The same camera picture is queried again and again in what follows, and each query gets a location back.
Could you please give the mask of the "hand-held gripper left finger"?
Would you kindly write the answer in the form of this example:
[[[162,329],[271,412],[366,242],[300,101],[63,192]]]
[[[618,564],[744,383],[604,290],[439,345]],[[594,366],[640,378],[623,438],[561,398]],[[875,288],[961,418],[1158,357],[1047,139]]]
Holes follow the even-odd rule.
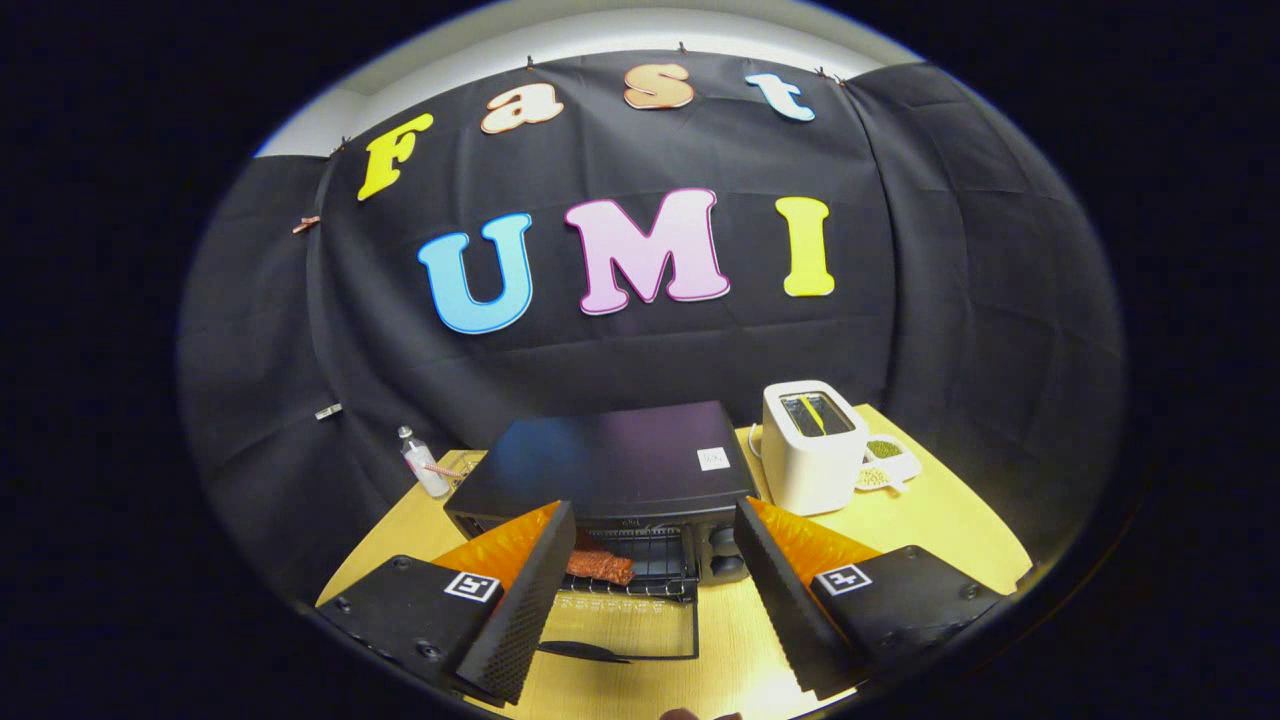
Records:
[[[424,685],[516,705],[575,541],[573,507],[556,501],[433,561],[397,555],[317,614]]]

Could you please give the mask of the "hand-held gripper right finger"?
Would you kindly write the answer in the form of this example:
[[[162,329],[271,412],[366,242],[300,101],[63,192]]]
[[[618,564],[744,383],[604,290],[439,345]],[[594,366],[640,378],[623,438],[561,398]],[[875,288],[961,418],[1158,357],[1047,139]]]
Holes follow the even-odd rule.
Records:
[[[914,671],[1002,598],[920,546],[876,551],[754,497],[733,533],[797,684],[819,700]]]

